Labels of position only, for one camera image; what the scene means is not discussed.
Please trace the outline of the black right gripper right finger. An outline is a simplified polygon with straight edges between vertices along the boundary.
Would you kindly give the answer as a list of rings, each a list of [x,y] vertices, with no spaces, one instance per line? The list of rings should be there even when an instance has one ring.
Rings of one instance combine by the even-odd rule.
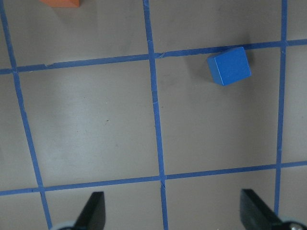
[[[283,222],[252,190],[240,192],[240,220],[246,230],[284,230]]]

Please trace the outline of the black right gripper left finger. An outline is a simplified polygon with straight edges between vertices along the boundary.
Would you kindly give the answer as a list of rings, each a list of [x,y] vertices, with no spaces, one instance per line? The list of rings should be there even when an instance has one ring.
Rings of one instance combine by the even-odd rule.
[[[104,192],[93,192],[78,216],[73,229],[103,230],[106,224]]]

